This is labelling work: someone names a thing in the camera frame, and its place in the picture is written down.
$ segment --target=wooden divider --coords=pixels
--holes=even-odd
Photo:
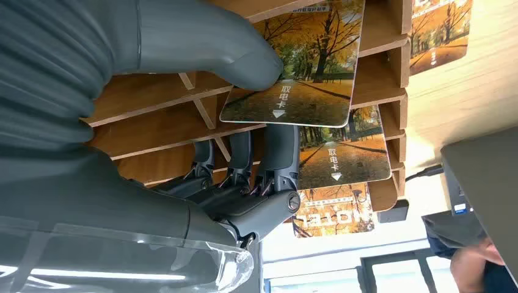
[[[196,71],[192,72],[181,72],[178,74],[181,81],[183,82],[183,85],[185,85],[185,88],[188,90],[192,90],[196,87]]]
[[[212,73],[199,72],[197,76],[197,86],[192,90],[185,89],[178,74],[114,76],[95,100],[95,112],[84,121],[96,127],[228,92],[232,88]]]

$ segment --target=white arrow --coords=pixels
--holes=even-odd
[[[335,180],[338,181],[341,177],[341,173],[340,172],[333,173],[333,174],[331,174],[331,177],[335,178]]]
[[[284,110],[273,110],[272,113],[274,114],[274,116],[276,118],[279,118],[279,117],[282,116],[282,114],[286,113],[286,111],[284,111]]]

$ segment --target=gray robot arm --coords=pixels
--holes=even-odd
[[[79,118],[92,115],[93,99],[113,74],[194,70],[263,90],[275,82],[282,63],[246,20],[194,0],[0,0],[0,266],[9,270],[0,272],[2,291],[24,292],[34,269],[139,272],[165,265],[159,271],[169,272],[177,267],[167,268],[160,249],[143,249],[137,239],[109,244],[90,235],[93,242],[81,244],[74,240],[80,236],[67,233],[110,231],[110,237],[179,239],[181,246],[200,241],[235,246],[252,233],[263,237],[291,213],[285,207],[296,203],[288,200],[296,170],[285,161],[263,166],[264,179],[254,189],[262,190],[259,195],[240,194],[233,205],[216,206],[194,199],[196,186],[209,185],[203,183],[210,179],[207,157],[195,160],[194,174],[163,186],[188,190],[174,197],[122,178],[108,155],[84,145],[93,131]],[[244,176],[233,176],[222,190],[245,184],[246,166],[236,163],[233,170]],[[200,178],[201,184],[193,183]],[[255,223],[272,206],[279,215]],[[29,223],[28,228],[19,223]],[[74,245],[65,249],[64,242]],[[124,262],[110,262],[115,255]],[[197,283],[195,274],[211,259],[195,256],[199,262],[182,272],[191,276],[183,280],[188,284]],[[106,287],[118,288],[106,292],[144,292],[135,286]],[[162,290],[157,288],[148,292]],[[105,291],[87,287],[84,292]]]

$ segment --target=wooden shelf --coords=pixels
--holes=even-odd
[[[367,1],[362,23],[359,57],[369,56],[403,46],[408,39],[390,11],[390,3]]]
[[[255,23],[321,0],[210,0]],[[367,0],[351,108],[379,105],[393,176],[368,183],[374,211],[404,194],[411,0]],[[264,124],[224,123],[219,113],[232,86],[207,72],[116,76],[95,101],[89,143],[115,161],[119,172],[152,186],[186,174],[192,142],[214,139],[214,182],[224,179],[228,135],[252,130],[254,167],[263,157]]]
[[[373,211],[386,211],[396,204],[398,189],[396,188],[394,175],[389,179],[372,181],[367,184],[369,186]]]
[[[399,101],[405,96],[406,90],[397,84],[384,52],[358,60],[352,109]]]
[[[232,85],[208,72],[197,73],[196,88],[187,90],[178,74],[114,76],[85,118],[92,127],[230,91]]]
[[[226,97],[217,98],[219,116]],[[89,145],[117,160],[261,127],[265,125],[219,122],[216,129],[207,129],[194,103],[184,103],[99,126]]]

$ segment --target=window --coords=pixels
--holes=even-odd
[[[431,256],[426,258],[426,262],[432,272],[438,293],[459,293],[457,284],[450,272],[450,260]]]
[[[425,279],[416,259],[372,266],[378,293],[427,292]]]
[[[274,278],[267,284],[270,293],[362,293],[356,269]]]

